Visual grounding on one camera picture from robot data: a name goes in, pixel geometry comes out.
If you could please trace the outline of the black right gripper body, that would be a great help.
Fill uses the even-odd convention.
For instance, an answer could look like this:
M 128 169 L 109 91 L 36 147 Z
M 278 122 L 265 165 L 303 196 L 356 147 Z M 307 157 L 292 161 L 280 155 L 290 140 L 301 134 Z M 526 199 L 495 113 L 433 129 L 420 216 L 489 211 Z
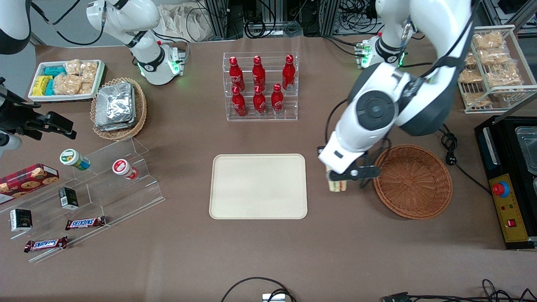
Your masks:
M 42 105 L 39 103 L 13 102 L 2 97 L 0 107 L 1 131 L 40 140 L 42 132 L 50 132 L 45 124 L 45 116 L 35 111 L 40 107 Z

